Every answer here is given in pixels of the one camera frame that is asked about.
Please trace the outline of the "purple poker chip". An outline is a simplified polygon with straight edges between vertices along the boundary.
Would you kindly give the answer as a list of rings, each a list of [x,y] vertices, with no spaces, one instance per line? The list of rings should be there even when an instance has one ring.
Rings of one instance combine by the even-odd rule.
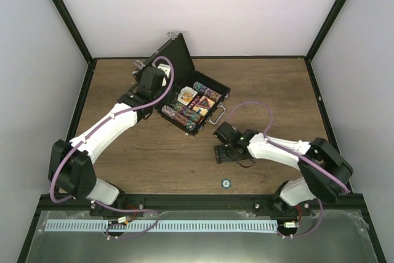
[[[229,179],[223,179],[221,182],[221,186],[225,189],[228,189],[231,187],[231,180]]]

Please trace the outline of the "black poker set case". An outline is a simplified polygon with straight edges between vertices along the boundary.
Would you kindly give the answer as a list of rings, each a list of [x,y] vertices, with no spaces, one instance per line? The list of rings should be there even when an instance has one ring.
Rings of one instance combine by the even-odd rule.
[[[217,123],[216,121],[211,120],[211,115],[213,115],[218,108],[224,108],[223,101],[228,97],[230,93],[230,88],[195,69],[183,34],[179,33],[177,35],[174,35],[170,32],[169,36],[171,37],[171,39],[168,40],[163,46],[161,46],[144,63],[142,63],[142,66],[133,72],[133,76],[136,81],[140,81],[143,70],[148,67],[152,67],[153,62],[157,57],[164,56],[168,58],[173,64],[175,70],[173,90],[177,91],[178,94],[180,90],[186,86],[193,88],[193,84],[196,81],[199,81],[203,85],[221,94],[222,98],[218,102],[215,102],[215,105],[211,108],[211,110],[207,113],[206,116],[203,116],[202,120],[199,123],[196,123],[195,129],[192,131],[189,131],[170,117],[166,116],[161,111],[164,105],[170,106],[171,103],[176,103],[178,101],[161,101],[158,106],[155,107],[155,109],[164,119],[168,120],[169,122],[184,130],[188,134],[195,136],[207,122],[210,122],[212,124]]]

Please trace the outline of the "blue orange chip row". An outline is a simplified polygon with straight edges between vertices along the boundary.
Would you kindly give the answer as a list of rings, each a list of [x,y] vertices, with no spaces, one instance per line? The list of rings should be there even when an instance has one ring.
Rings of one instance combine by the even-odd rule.
[[[172,107],[168,105],[164,105],[161,109],[162,113],[166,116],[170,117],[189,131],[192,131],[196,127],[196,123],[191,119],[187,118],[186,116],[182,115],[181,113],[175,111]]]

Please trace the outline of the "red black triangular button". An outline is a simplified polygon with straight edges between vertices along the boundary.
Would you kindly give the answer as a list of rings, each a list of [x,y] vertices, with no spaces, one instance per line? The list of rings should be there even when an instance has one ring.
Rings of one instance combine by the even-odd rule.
[[[199,108],[210,109],[214,106],[215,102],[210,98],[206,97],[205,95],[200,98],[198,103],[196,104]]]

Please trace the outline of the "orange big blind button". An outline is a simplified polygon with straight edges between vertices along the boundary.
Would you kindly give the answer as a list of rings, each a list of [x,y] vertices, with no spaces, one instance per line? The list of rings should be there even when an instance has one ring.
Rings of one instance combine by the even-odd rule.
[[[189,101],[191,101],[192,98],[193,98],[193,93],[190,92],[190,91],[183,91],[180,98],[181,98],[182,100],[186,101],[186,102],[189,102]]]

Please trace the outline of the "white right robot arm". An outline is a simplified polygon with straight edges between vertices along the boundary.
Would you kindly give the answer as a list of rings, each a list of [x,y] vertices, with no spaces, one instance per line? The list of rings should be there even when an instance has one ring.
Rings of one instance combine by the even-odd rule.
[[[214,136],[220,141],[214,148],[219,164],[269,160],[301,173],[300,178],[283,182],[275,193],[273,207],[282,216],[303,202],[319,199],[335,203],[350,192],[347,184],[353,168],[323,138],[311,142],[283,140],[252,129],[240,132],[227,122],[214,131]]]

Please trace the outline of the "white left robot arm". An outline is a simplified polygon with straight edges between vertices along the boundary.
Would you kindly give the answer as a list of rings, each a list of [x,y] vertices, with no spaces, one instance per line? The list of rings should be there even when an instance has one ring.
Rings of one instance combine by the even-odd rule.
[[[49,168],[51,200],[62,203],[72,198],[88,199],[104,204],[112,216],[121,215],[126,201],[120,197],[120,189],[99,179],[94,164],[123,132],[151,115],[155,106],[169,95],[173,83],[171,63],[146,68],[140,82],[90,129],[68,142],[54,143]]]

